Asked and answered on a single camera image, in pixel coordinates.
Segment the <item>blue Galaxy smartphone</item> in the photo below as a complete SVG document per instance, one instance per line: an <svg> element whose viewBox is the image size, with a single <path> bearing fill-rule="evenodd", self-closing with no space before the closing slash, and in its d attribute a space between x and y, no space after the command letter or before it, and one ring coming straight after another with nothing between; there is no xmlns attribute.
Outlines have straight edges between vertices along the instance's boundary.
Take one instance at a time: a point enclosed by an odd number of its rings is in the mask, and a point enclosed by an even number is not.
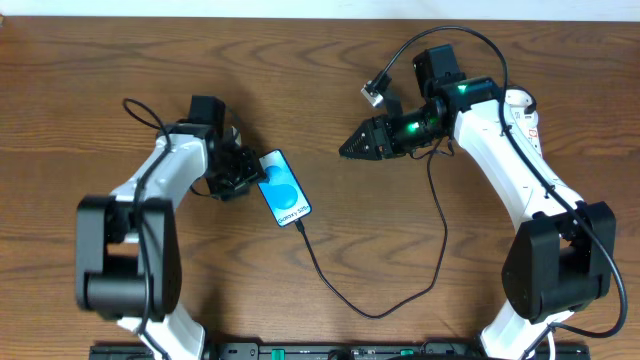
<svg viewBox="0 0 640 360"><path fill-rule="evenodd" d="M311 203L283 152L275 149L259 162L266 178L258 182L258 187L277 225L285 227L309 215Z"/></svg>

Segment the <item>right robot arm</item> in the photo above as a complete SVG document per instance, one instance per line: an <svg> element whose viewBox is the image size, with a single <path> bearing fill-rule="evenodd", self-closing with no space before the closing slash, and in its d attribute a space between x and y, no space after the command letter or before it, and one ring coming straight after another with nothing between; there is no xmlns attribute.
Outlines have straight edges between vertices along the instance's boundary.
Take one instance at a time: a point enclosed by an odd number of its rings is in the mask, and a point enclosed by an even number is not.
<svg viewBox="0 0 640 360"><path fill-rule="evenodd" d="M608 294L615 216L603 202L585 203L546 164L535 101L524 89L467 77L449 45L417 55L413 68L424 106L403 111L390 77L379 75L362 94L385 113L363 121L339 153L379 161L448 137L474 159L516 231L501 272L506 302L481 332L481 350L496 359L531 357L552 325Z"/></svg>

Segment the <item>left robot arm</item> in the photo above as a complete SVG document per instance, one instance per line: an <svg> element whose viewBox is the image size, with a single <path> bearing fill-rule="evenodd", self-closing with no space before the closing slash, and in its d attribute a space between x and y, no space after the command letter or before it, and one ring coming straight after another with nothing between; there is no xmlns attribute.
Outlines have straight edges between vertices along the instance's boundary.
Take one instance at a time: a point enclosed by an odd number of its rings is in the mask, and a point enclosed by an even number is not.
<svg viewBox="0 0 640 360"><path fill-rule="evenodd" d="M204 180L206 197L230 201L266 175L240 131L226 126L226 104L194 95L188 115L157 132L151 155L107 195L87 195L76 210L78 307L131 331L147 359L208 359L207 331L180 302L181 256L175 213Z"/></svg>

